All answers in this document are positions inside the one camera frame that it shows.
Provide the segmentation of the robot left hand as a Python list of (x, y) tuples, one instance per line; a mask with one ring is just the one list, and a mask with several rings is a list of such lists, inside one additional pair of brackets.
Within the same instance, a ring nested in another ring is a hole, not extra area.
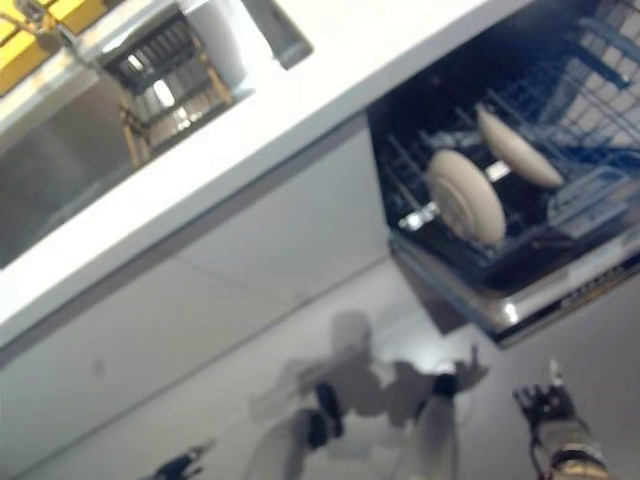
[(188, 447), (177, 457), (161, 465), (153, 474), (153, 479), (187, 480), (204, 471), (202, 458), (215, 446), (216, 439), (207, 439), (203, 443)]

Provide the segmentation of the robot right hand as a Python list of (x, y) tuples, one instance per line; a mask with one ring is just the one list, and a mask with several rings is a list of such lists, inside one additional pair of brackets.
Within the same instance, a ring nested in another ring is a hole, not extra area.
[(578, 414), (555, 359), (549, 361), (546, 386), (535, 384), (516, 389), (513, 398), (528, 425), (533, 445), (549, 457), (593, 443), (590, 429)]

